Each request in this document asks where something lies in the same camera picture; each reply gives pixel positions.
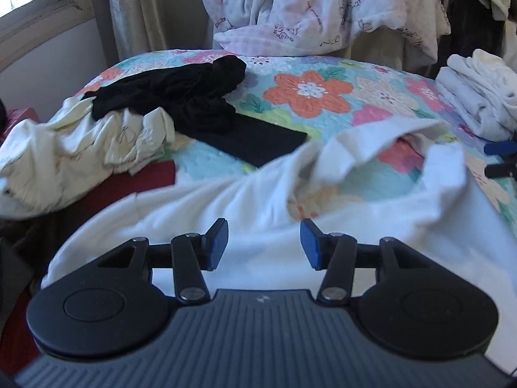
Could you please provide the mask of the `pink white blanket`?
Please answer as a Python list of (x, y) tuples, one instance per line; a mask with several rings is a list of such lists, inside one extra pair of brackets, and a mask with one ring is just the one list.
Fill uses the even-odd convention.
[(431, 60), (450, 32), (440, 0), (202, 0), (214, 40), (244, 56), (305, 56), (348, 47), (363, 33), (398, 32)]

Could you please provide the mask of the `beige curtain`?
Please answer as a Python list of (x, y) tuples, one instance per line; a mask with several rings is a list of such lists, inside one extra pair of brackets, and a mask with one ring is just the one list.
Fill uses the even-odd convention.
[(167, 48), (164, 0), (93, 0), (108, 64)]

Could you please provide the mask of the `cream crumpled garment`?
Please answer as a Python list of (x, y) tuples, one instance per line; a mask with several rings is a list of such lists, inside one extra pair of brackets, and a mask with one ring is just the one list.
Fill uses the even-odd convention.
[(175, 141), (162, 108), (127, 109), (96, 121), (93, 101), (70, 97), (46, 123), (26, 119), (1, 145), (1, 217), (22, 220), (64, 209), (112, 174), (139, 172)]

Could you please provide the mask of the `floral quilt bedspread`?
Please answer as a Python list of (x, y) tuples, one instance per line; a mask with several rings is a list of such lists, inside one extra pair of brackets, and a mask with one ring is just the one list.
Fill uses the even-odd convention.
[[(78, 95), (90, 95), (102, 86), (124, 81), (152, 69), (190, 64), (211, 64), (225, 51), (169, 50), (145, 53), (119, 62), (92, 80)], [(442, 119), (449, 123), (443, 142), (464, 146), (467, 165), (476, 182), (503, 221), (516, 234), (516, 183), (510, 178), (488, 179), (488, 164), (500, 161), (483, 152), (485, 141), (475, 136), (454, 105), (441, 94), (434, 81), (375, 64), (335, 57), (241, 57), (246, 63), (245, 80), (224, 99), (237, 113), (270, 122), (308, 138), (328, 140), (339, 131), (391, 116)], [(178, 135), (176, 146), (165, 158), (176, 164), (181, 179), (208, 179), (252, 173), (256, 168), (221, 152), (204, 141)], [(421, 175), (423, 158), (409, 143), (399, 140), (378, 155), (339, 192), (359, 200), (402, 194)]]

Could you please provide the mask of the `white garment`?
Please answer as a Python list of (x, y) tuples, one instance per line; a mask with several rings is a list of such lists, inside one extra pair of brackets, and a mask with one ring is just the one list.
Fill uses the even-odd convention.
[[(516, 240), (480, 190), (464, 148), (440, 142), (446, 131), (439, 120), (396, 116), (342, 131), (327, 143), (305, 144), (246, 176), (129, 195), (64, 243), (43, 283), (53, 284), (134, 236), (167, 243), (223, 217), (230, 239), (208, 277), (210, 290), (316, 291), (322, 276), (310, 267), (300, 243), (301, 220), (310, 218), (325, 232), (342, 232), (361, 243), (397, 238), (484, 290), (500, 314), (488, 356), (514, 372)], [(338, 191), (397, 140), (423, 158), (412, 188), (379, 200)]]

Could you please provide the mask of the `dark red garment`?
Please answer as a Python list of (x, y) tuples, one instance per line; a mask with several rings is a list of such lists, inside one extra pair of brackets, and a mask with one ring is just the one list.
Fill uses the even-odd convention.
[(93, 215), (132, 193), (175, 183), (175, 163), (152, 164), (108, 177), (65, 209), (22, 221), (1, 221), (1, 370), (12, 376), (38, 356), (26, 324), (31, 284), (63, 243)]

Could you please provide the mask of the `folded white clothes stack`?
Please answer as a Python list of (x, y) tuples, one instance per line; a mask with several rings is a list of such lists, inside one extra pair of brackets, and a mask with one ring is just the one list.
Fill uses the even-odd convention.
[(501, 142), (516, 134), (516, 72), (501, 57), (481, 49), (452, 54), (435, 82), (475, 136)]

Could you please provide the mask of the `window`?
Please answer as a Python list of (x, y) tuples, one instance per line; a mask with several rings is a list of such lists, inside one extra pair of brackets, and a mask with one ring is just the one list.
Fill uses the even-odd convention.
[(93, 0), (1, 0), (1, 69), (93, 17)]

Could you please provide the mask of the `black garment on bed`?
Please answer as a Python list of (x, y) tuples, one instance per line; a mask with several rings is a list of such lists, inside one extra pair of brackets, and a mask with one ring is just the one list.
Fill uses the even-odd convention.
[(302, 146), (308, 134), (237, 113), (225, 96), (245, 80), (245, 70), (245, 62), (225, 55), (211, 63), (133, 74), (83, 97), (93, 99), (94, 120), (111, 111), (128, 109), (144, 116), (162, 108), (180, 134), (263, 167)]

